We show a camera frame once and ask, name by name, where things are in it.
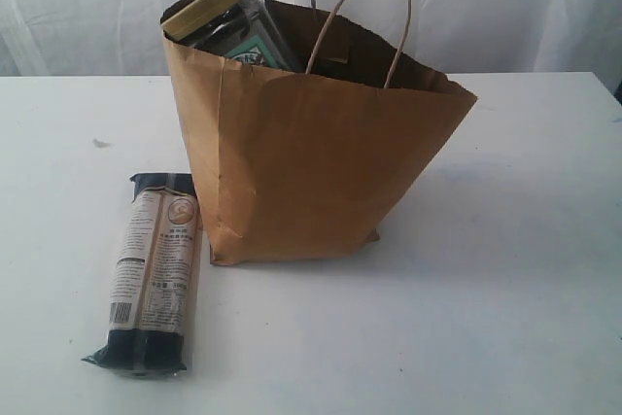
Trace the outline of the large brown paper bag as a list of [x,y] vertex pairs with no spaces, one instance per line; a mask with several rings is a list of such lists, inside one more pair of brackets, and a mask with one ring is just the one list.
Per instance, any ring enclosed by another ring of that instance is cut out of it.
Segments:
[[353,254],[476,98],[337,10],[263,1],[301,72],[183,46],[161,28],[211,261]]

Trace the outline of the nut jar with yellow lid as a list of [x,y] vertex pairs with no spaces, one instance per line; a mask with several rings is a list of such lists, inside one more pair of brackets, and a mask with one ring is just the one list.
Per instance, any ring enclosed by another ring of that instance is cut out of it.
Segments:
[[179,0],[160,26],[180,45],[252,65],[299,73],[302,67],[263,0]]

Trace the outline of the dark noodle packet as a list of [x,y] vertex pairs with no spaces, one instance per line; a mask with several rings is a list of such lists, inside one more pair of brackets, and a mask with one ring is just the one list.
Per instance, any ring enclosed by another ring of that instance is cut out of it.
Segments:
[[86,363],[136,377],[186,370],[199,205],[189,173],[137,173],[115,261],[105,345]]

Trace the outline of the white paper scrap on table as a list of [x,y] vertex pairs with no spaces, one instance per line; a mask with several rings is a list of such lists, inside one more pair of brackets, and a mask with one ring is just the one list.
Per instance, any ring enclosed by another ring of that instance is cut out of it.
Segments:
[[112,146],[112,144],[111,144],[111,143],[109,143],[109,142],[105,142],[105,141],[101,141],[101,140],[96,139],[96,138],[94,138],[94,139],[92,140],[92,143],[93,143],[93,145],[94,145],[96,148],[99,148],[99,149],[109,148],[109,147],[111,147],[111,146]]

